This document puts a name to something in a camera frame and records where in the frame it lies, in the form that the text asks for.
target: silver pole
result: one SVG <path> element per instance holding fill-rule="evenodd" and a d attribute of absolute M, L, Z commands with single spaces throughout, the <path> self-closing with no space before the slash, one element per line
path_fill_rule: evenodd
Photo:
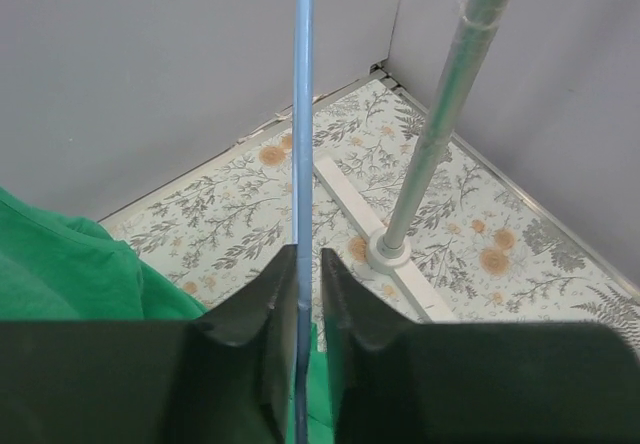
<path fill-rule="evenodd" d="M 404 238 L 418 211 L 508 0 L 468 0 L 449 50 L 436 98 L 409 163 L 389 229 L 379 241 L 388 257 L 402 252 Z"/>

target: green cloth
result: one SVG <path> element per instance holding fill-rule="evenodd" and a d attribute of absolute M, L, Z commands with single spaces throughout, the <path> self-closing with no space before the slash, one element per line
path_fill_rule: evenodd
<path fill-rule="evenodd" d="M 204 311 L 99 224 L 0 188 L 0 319 L 192 319 Z"/>
<path fill-rule="evenodd" d="M 311 330 L 307 406 L 309 444 L 333 444 L 327 355 L 318 351 L 318 334 L 315 324 Z M 294 426 L 293 397 L 291 397 L 289 399 L 289 428 L 287 429 L 288 444 L 295 442 Z"/>

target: floral wallpaper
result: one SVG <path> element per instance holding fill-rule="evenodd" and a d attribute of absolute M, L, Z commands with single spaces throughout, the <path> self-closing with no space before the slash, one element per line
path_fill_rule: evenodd
<path fill-rule="evenodd" d="M 314 145 L 336 159 L 388 222 L 423 122 L 372 81 L 315 114 Z M 110 231 L 177 286 L 215 306 L 291 242 L 291 147 L 285 131 L 222 167 L 204 166 Z M 314 319 L 322 324 L 322 247 L 336 249 L 363 285 L 417 319 L 393 281 L 369 268 L 364 240 L 317 182 L 314 192 Z M 453 142 L 410 238 L 414 261 L 463 320 L 596 319 L 640 349 L 638 301 Z"/>

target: white wall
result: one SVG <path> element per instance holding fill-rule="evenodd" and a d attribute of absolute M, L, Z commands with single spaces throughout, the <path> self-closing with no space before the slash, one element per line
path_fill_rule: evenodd
<path fill-rule="evenodd" d="M 399 0 L 316 0 L 316 91 L 387 57 Z M 0 186 L 99 218 L 291 103 L 294 0 L 0 0 Z"/>
<path fill-rule="evenodd" d="M 388 67 L 434 95 L 459 0 L 401 0 Z M 460 134 L 640 283 L 640 0 L 512 0 Z"/>

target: white plastic mount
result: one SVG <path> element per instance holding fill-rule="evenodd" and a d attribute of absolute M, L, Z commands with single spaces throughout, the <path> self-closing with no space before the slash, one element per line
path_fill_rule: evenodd
<path fill-rule="evenodd" d="M 433 322 L 456 322 L 458 318 L 411 260 L 411 245 L 405 238 L 397 257 L 386 257 L 380 248 L 386 228 L 340 168 L 326 153 L 316 152 L 314 173 L 347 219 L 367 241 L 367 260 L 377 272 L 393 278 L 418 315 Z"/>

